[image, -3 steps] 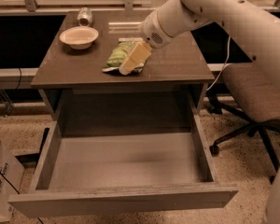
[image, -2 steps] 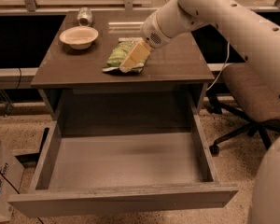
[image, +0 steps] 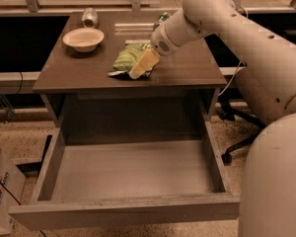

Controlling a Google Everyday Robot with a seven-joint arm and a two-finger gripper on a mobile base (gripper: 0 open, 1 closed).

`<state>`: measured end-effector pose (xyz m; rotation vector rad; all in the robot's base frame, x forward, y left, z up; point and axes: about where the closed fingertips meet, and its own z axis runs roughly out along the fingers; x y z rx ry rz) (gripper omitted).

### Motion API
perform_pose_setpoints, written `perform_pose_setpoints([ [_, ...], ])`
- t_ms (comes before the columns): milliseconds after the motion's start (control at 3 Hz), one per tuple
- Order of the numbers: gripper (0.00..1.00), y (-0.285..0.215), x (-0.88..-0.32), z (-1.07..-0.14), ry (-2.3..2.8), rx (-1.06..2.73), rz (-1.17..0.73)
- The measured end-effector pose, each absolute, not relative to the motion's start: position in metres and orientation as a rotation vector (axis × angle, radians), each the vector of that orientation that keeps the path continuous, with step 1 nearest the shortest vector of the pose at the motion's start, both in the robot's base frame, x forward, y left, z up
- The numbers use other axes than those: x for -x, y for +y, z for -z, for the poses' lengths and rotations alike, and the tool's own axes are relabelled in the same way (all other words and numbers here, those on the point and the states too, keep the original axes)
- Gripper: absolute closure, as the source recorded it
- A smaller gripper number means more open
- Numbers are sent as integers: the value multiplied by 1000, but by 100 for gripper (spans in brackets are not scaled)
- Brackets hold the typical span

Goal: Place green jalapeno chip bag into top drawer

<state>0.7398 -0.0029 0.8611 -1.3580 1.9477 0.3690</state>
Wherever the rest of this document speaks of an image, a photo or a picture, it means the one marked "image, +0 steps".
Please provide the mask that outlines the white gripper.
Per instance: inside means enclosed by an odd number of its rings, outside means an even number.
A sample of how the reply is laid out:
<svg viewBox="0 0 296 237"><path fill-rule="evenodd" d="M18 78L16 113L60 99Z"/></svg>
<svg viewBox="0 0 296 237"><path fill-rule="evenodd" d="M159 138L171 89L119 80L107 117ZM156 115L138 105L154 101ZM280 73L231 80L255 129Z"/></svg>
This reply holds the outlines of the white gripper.
<svg viewBox="0 0 296 237"><path fill-rule="evenodd" d="M182 19L168 19L156 23L151 37L151 45L163 56L169 56L186 43L186 23ZM160 54L148 48L139 57L129 71L132 79L138 79L151 73L160 61Z"/></svg>

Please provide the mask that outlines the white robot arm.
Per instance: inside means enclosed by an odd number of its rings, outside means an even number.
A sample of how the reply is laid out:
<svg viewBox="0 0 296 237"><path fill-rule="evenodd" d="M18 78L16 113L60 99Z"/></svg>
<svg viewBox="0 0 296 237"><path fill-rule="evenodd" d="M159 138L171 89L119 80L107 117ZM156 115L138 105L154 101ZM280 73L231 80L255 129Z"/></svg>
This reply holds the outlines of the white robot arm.
<svg viewBox="0 0 296 237"><path fill-rule="evenodd" d="M246 161L239 237L296 237L296 44L239 14L232 0L183 0L157 24L151 49L130 75L141 76L160 56L208 34L243 62L237 78L246 101L268 116Z"/></svg>

